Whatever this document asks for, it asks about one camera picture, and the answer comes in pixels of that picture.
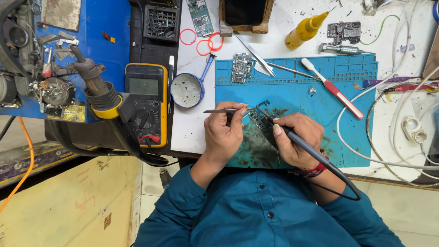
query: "white desk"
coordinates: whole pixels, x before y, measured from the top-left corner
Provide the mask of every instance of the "white desk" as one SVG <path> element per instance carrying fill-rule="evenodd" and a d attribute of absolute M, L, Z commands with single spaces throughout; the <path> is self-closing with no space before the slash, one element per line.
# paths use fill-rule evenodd
<path fill-rule="evenodd" d="M 269 33 L 268 34 L 252 34 L 250 32 L 244 32 L 247 41 L 258 51 L 258 53 L 264 58 L 290 58 L 290 57 L 305 57 L 305 56 L 326 56 L 333 55 L 332 53 L 318 52 L 317 48 L 320 43 L 332 42 L 332 39 L 328 39 L 327 25 L 329 23 L 343 22 L 361 22 L 361 40 L 365 43 L 369 43 L 375 39 L 375 35 L 378 34 L 382 20 L 388 15 L 398 15 L 401 21 L 398 21 L 395 17 L 389 17 L 386 20 L 381 36 L 375 43 L 371 45 L 362 45 L 361 43 L 354 46 L 363 49 L 364 51 L 376 52 L 378 66 L 378 77 L 383 78 L 392 71 L 392 44 L 394 37 L 396 36 L 397 28 L 405 20 L 405 16 L 409 15 L 413 10 L 415 1 L 410 1 L 407 4 L 401 4 L 396 6 L 390 6 L 384 10 L 378 11 L 375 16 L 367 16 L 362 14 L 362 0 L 344 0 L 343 8 L 341 8 L 338 2 L 331 1 L 324 3 L 322 1 L 291 1 L 291 0 L 276 0 L 274 3 L 273 11 L 270 17 Z M 414 26 L 412 30 L 411 43 L 415 44 L 415 50 L 410 51 L 405 64 L 399 71 L 401 76 L 420 76 L 424 63 L 427 59 L 432 38 L 435 34 L 437 23 L 432 17 L 432 1 L 425 3 L 421 9 L 414 15 Z M 309 18 L 313 15 L 321 14 L 325 11 L 337 6 L 326 18 L 324 24 L 319 30 L 319 33 L 311 40 L 305 42 L 300 48 L 296 50 L 289 50 L 284 45 L 284 39 L 286 35 L 293 30 L 297 24 L 304 18 Z M 208 8 L 210 18 L 213 22 L 214 30 L 219 30 L 218 24 L 218 1 L 208 1 Z M 183 3 L 182 15 L 181 15 L 181 27 L 180 30 L 190 28 L 194 29 L 194 25 L 191 21 L 189 10 L 186 3 Z M 406 45 L 407 29 L 405 28 L 399 37 L 397 46 Z M 190 41 L 193 38 L 192 32 L 185 32 L 182 36 L 185 42 Z M 213 38 L 217 47 L 219 36 Z M 201 57 L 196 52 L 196 44 L 186 46 L 180 43 L 178 54 L 177 74 L 179 73 L 192 73 L 197 76 L 201 76 L 203 69 L 206 65 L 206 57 Z M 201 53 L 207 53 L 205 49 L 207 42 L 200 44 L 199 50 Z M 217 59 L 232 59 L 235 52 L 247 52 L 247 48 L 237 39 L 237 37 L 224 38 L 224 45 L 221 50 L 215 52 Z M 397 59 L 400 60 L 402 54 L 397 53 Z M 196 107 L 191 109 L 183 109 L 178 106 L 174 109 L 174 122 L 172 131 L 172 144 L 171 150 L 182 151 L 188 153 L 203 153 L 205 150 L 205 138 L 204 138 L 204 126 L 203 121 L 207 117 L 203 113 L 206 109 L 213 109 L 215 107 L 215 71 L 214 67 L 210 68 L 204 81 L 205 96 L 203 101 Z M 392 103 L 385 103 L 380 101 L 375 107 L 375 115 L 373 122 L 373 137 L 372 140 L 379 150 L 380 155 L 384 160 L 398 162 L 400 159 L 394 153 L 389 142 L 389 126 L 393 118 L 393 113 L 398 104 L 402 100 L 401 93 L 393 94 Z M 416 111 L 421 107 L 425 110 L 429 108 L 439 99 L 436 100 L 436 95 L 427 95 L 426 91 L 416 92 L 414 100 L 409 101 L 401 114 L 401 118 L 404 115 L 419 116 Z M 424 122 L 430 123 L 428 134 L 433 135 L 432 120 Z M 410 144 L 404 137 L 401 128 L 398 128 L 397 143 L 400 145 L 401 153 L 406 157 L 410 157 L 409 161 L 413 164 L 423 166 L 425 158 L 421 153 L 418 145 Z M 420 173 L 415 169 L 392 167 L 393 170 L 399 174 L 402 178 L 412 181 L 417 178 Z M 392 175 L 383 165 L 371 162 L 370 167 L 356 167 L 356 168 L 342 168 L 342 171 L 349 174 L 362 175 L 374 178 L 384 178 L 391 180 L 398 180 Z"/>

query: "phone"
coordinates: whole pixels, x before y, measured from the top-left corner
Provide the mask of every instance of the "phone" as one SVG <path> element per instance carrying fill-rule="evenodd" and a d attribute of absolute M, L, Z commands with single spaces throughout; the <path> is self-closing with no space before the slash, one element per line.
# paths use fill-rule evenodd
<path fill-rule="evenodd" d="M 259 25 L 264 18 L 266 0 L 226 0 L 228 25 Z"/>

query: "yellow multimeter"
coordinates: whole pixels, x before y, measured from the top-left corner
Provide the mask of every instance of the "yellow multimeter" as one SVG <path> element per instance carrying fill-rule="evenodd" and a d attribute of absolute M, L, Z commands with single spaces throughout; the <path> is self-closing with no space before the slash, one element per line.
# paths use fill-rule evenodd
<path fill-rule="evenodd" d="M 168 70 L 158 64 L 130 63 L 125 67 L 125 91 L 136 105 L 133 130 L 141 147 L 166 145 Z"/>

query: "purple screwdriver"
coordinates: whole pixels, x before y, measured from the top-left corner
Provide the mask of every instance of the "purple screwdriver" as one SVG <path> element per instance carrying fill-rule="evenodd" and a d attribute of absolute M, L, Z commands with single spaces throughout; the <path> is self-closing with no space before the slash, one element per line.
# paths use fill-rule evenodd
<path fill-rule="evenodd" d="M 386 82 L 399 82 L 399 81 L 405 81 L 405 80 L 413 79 L 413 78 L 418 78 L 418 76 L 417 77 L 408 77 L 408 76 L 395 77 L 395 78 L 388 79 Z M 370 87 L 370 86 L 376 85 L 382 81 L 384 81 L 384 80 L 364 80 L 363 87 Z"/>

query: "tiled floor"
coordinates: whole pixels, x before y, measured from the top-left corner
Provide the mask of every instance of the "tiled floor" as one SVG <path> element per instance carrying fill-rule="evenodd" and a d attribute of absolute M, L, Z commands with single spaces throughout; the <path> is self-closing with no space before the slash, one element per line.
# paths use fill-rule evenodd
<path fill-rule="evenodd" d="M 0 115 L 1 128 L 6 125 L 6 122 L 9 120 L 10 117 L 11 116 Z M 44 136 L 43 119 L 23 117 L 23 122 L 25 123 L 26 130 L 28 131 L 33 143 L 46 140 L 46 137 Z M 15 118 L 8 131 L 4 135 L 2 141 L 0 142 L 0 152 L 25 146 L 27 144 L 28 143 L 25 135 L 23 134 L 20 123 L 18 122 L 18 119 Z"/>
<path fill-rule="evenodd" d="M 166 157 L 170 162 L 176 161 Z M 173 176 L 179 165 L 167 167 Z M 140 221 L 154 210 L 154 203 L 163 193 L 160 168 L 144 164 Z M 406 247 L 439 246 L 439 192 L 392 185 L 353 181 L 372 201 L 374 209 Z"/>

